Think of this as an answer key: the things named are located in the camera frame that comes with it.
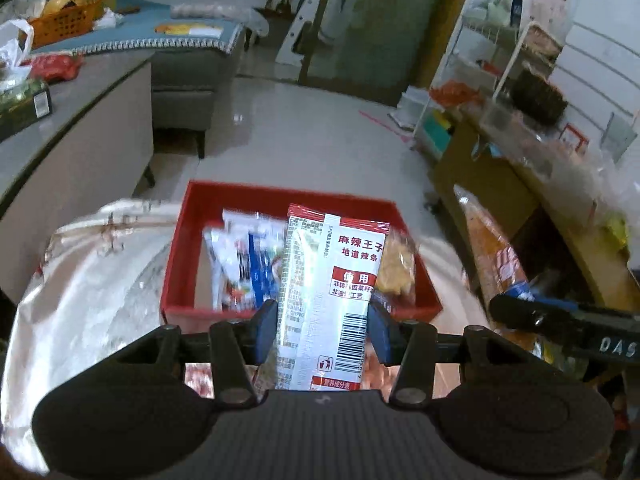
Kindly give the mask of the blue white candy packet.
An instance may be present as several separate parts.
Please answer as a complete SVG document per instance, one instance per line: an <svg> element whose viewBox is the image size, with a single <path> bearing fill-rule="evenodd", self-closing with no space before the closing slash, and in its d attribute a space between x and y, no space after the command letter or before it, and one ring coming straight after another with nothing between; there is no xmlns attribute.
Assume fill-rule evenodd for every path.
<svg viewBox="0 0 640 480"><path fill-rule="evenodd" d="M279 297L286 223L274 219L259 220L247 234L250 257L250 284L256 307Z"/></svg>

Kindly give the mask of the long white red snack packet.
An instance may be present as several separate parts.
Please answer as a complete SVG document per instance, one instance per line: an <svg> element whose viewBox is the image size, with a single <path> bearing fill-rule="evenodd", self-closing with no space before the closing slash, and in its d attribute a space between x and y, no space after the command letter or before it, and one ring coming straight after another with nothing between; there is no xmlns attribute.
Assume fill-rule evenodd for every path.
<svg viewBox="0 0 640 480"><path fill-rule="evenodd" d="M288 208L274 340L274 385L284 390L360 388L368 304L386 222Z"/></svg>

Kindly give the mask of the yellow crackers clear pack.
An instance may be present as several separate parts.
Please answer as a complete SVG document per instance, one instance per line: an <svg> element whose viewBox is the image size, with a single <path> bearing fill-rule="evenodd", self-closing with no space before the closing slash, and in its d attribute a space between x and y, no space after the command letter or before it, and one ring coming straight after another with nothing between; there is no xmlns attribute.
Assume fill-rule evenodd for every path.
<svg viewBox="0 0 640 480"><path fill-rule="evenodd" d="M375 288L405 304L416 300L416 245L405 233L390 229L386 235Z"/></svg>

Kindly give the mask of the red cardboard box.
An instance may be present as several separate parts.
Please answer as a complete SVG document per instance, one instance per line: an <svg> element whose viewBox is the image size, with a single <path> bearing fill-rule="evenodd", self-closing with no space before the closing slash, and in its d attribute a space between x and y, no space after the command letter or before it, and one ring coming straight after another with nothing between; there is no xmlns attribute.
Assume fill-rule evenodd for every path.
<svg viewBox="0 0 640 480"><path fill-rule="evenodd" d="M186 187L174 239L171 243L160 313L183 333L205 333L222 320L248 318L248 312L218 312L213 309L212 272L202 237L206 226L221 228L226 209L259 212L283 219L288 206L299 204L347 218L387 222L408 234L408 226L395 203L377 198L322 193L290 188L192 180Z"/></svg>

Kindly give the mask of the orange bread bag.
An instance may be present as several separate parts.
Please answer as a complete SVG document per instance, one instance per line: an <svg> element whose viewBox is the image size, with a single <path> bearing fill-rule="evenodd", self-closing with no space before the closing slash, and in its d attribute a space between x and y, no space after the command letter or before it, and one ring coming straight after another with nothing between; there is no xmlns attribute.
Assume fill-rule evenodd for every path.
<svg viewBox="0 0 640 480"><path fill-rule="evenodd" d="M486 310L489 310L491 300L507 292L514 292L518 299L534 300L520 259L494 217L474 194L462 186L454 186L454 195L464 214ZM533 353L537 358L542 357L544 348L536 335L507 328L506 324L497 321L489 311L487 315L491 326L499 335Z"/></svg>

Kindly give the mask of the wooden side cabinet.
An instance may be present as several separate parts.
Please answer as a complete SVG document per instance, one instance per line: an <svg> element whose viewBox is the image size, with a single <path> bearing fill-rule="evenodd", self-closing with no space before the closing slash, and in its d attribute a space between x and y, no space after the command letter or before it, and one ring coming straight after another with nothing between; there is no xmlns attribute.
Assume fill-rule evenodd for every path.
<svg viewBox="0 0 640 480"><path fill-rule="evenodd" d="M598 306L639 310L639 285L613 235L596 226L570 223L552 208L529 169L492 157L488 135L471 113L464 112L454 127L448 148L433 169L432 182L436 204L450 214L465 244L471 242L454 195L456 185L474 194L494 216L530 278L545 268L556 269L581 278Z"/></svg>

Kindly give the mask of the grey long cabinet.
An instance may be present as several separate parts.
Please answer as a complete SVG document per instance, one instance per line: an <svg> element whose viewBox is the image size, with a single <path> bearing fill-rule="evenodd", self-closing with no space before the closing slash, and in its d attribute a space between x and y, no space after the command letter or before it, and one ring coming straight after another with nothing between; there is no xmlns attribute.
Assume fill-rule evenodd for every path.
<svg viewBox="0 0 640 480"><path fill-rule="evenodd" d="M1 290L16 304L52 233L128 197L149 166L148 51L88 56L52 112L1 143Z"/></svg>

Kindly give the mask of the grey sofa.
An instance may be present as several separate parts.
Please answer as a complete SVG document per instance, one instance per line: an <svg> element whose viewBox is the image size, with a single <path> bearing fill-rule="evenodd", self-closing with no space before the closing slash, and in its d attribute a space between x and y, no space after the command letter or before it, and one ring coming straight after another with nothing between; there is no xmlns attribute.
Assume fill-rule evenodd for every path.
<svg viewBox="0 0 640 480"><path fill-rule="evenodd" d="M205 155L221 88L233 79L244 49L246 27L231 18L201 18L195 23L217 27L213 36L161 34L160 25L182 25L170 15L168 4L146 0L116 0L119 11L136 8L114 28L58 41L39 53L68 51L88 56L107 52L145 50L152 53L152 123L155 129L190 132L198 156Z"/></svg>

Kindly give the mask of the dark green box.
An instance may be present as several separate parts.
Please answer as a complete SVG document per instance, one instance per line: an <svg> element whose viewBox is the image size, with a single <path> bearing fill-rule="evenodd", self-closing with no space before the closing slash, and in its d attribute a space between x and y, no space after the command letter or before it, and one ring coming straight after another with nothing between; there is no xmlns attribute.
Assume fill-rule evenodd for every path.
<svg viewBox="0 0 640 480"><path fill-rule="evenodd" d="M52 113L50 89L41 79L27 79L1 92L0 141Z"/></svg>

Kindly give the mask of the red snack bag on cabinet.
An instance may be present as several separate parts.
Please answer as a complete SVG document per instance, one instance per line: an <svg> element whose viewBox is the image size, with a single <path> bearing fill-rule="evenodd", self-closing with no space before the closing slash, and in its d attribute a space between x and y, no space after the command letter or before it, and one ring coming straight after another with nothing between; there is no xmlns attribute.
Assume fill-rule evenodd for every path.
<svg viewBox="0 0 640 480"><path fill-rule="evenodd" d="M75 79L80 71L82 61L80 55L45 54L22 63L30 69L29 76L41 79L47 84L57 84Z"/></svg>

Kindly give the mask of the white plastic bag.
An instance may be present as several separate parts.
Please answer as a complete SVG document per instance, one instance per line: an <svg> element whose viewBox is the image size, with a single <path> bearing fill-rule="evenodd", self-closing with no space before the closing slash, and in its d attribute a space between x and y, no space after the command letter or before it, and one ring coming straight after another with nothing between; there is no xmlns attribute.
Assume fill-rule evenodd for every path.
<svg viewBox="0 0 640 480"><path fill-rule="evenodd" d="M1 25L1 91L22 84L30 67L22 63L32 50L35 33L28 21L9 20Z"/></svg>

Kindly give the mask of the orange plastic basket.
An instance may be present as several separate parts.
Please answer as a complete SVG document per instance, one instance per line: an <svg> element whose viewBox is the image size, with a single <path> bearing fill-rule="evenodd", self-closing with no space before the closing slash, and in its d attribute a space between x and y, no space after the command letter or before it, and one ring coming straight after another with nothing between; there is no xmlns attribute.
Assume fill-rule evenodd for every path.
<svg viewBox="0 0 640 480"><path fill-rule="evenodd" d="M34 49L91 32L93 22L104 12L104 0L48 0L39 18L29 24L34 29Z"/></svg>

